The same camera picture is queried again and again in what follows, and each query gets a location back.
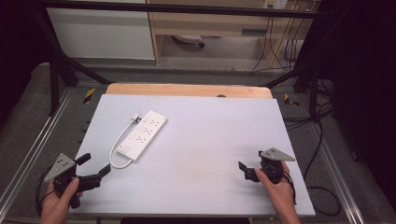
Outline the person's right hand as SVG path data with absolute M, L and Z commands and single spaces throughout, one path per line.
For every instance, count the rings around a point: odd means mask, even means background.
M 289 215 L 292 212 L 296 212 L 292 188 L 287 180 L 282 179 L 278 184 L 274 184 L 261 169 L 256 168 L 255 173 L 266 188 L 270 201 L 278 215 Z

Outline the black metal frame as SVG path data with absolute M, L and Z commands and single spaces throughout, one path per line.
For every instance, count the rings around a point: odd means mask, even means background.
M 71 59 L 62 50 L 58 38 L 51 26 L 51 22 L 44 18 L 47 8 L 67 8 L 67 9 L 88 9 L 106 11 L 136 11 L 136 12 L 160 12 L 175 14 L 207 14 L 207 15 L 227 15 L 245 17 L 270 17 L 270 18 L 296 18 L 296 19 L 319 19 L 329 16 L 327 12 L 318 11 L 297 11 L 286 9 L 256 9 L 248 7 L 210 7 L 210 6 L 185 6 L 185 5 L 164 5 L 164 4 L 138 4 L 138 3 L 117 3 L 117 2 L 97 2 L 97 1 L 68 1 L 68 0 L 33 0 L 30 9 L 38 26 L 49 42 L 49 67 L 51 85 L 51 114 L 59 106 L 58 99 L 58 76 L 64 79 L 67 86 L 77 86 L 78 79 L 72 70 L 77 70 L 86 76 L 98 81 L 101 84 L 112 84 L 111 80 L 100 77 L 82 64 Z

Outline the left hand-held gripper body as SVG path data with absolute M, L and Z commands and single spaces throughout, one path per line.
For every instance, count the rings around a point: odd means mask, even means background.
M 49 173 L 45 177 L 45 181 L 53 181 L 54 190 L 61 195 L 75 177 L 79 179 L 77 192 L 84 192 L 101 186 L 103 178 L 98 173 L 80 176 L 77 175 L 77 166 L 76 160 L 70 159 L 68 156 L 61 153 L 52 164 Z

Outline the wooden desk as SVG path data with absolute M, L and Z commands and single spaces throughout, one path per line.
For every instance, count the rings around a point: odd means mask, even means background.
M 264 0 L 147 0 L 149 4 L 264 8 Z M 288 0 L 286 10 L 313 11 L 319 0 Z M 160 35 L 200 35 L 256 37 L 264 50 L 267 65 L 280 65 L 281 50 L 287 40 L 303 40 L 311 20 L 245 17 L 207 14 L 150 12 L 151 31 Z

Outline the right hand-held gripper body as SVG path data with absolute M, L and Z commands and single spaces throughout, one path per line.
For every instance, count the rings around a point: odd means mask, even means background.
M 286 178 L 290 184 L 292 183 L 291 177 L 283 169 L 282 161 L 295 161 L 295 159 L 274 147 L 263 152 L 261 170 L 273 184 L 278 184 L 283 178 Z

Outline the aluminium rail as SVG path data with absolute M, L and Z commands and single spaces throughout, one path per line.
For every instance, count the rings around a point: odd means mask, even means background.
M 58 120 L 62 116 L 66 108 L 70 95 L 74 92 L 73 88 L 66 88 L 59 101 L 58 108 L 46 118 L 44 125 L 40 128 L 38 134 L 35 135 L 35 140 L 32 142 L 28 151 L 24 155 L 23 160 L 18 164 L 18 170 L 12 176 L 12 179 L 7 184 L 7 187 L 0 195 L 0 222 L 5 218 L 11 205 L 14 203 L 18 193 L 21 190 L 23 183 L 31 172 L 37 158 L 43 147 L 46 145 L 53 129 L 55 128 Z
M 330 148 L 322 136 L 322 130 L 317 123 L 311 123 L 310 127 L 313 134 L 318 140 L 319 151 L 323 162 L 329 172 L 333 186 L 337 192 L 338 198 L 341 205 L 344 208 L 346 216 L 350 224 L 364 224 L 364 218 L 361 214 L 359 207 L 357 206 L 355 199 L 344 179 L 344 176 L 334 159 Z

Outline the white power strip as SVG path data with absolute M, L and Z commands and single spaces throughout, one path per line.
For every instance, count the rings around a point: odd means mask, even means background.
M 117 152 L 132 161 L 137 161 L 166 122 L 166 116 L 150 110 L 116 147 Z

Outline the person's left hand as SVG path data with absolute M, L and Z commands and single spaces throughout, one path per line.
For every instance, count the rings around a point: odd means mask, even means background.
M 79 179 L 73 179 L 61 196 L 54 190 L 53 181 L 50 181 L 47 188 L 47 197 L 42 201 L 42 213 L 40 224 L 67 224 L 69 214 L 69 203 L 73 196 L 81 197 L 77 192 Z

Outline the white wall socket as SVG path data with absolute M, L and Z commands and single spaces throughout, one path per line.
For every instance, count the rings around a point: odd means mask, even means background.
M 269 9 L 285 9 L 288 0 L 264 0 L 263 7 Z

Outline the wooden table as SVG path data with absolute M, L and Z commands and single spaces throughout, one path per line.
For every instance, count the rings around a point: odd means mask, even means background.
M 235 85 L 113 83 L 108 86 L 106 94 L 202 97 L 223 95 L 229 98 L 273 98 L 273 94 L 268 88 Z

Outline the white cabinet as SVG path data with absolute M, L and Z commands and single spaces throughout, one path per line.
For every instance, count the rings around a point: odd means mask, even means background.
M 73 58 L 153 60 L 144 12 L 49 8 L 63 51 Z

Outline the chair base with caster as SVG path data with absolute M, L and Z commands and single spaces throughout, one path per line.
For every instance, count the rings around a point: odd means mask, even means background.
M 193 44 L 195 47 L 203 48 L 205 43 L 199 35 L 174 35 L 174 38 L 178 41 Z

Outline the black curtain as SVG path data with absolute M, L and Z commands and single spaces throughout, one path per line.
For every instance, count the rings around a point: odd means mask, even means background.
M 396 0 L 354 0 L 322 71 L 352 148 L 396 209 Z
M 31 72 L 46 61 L 41 32 L 28 0 L 0 0 L 0 127 L 31 79 Z

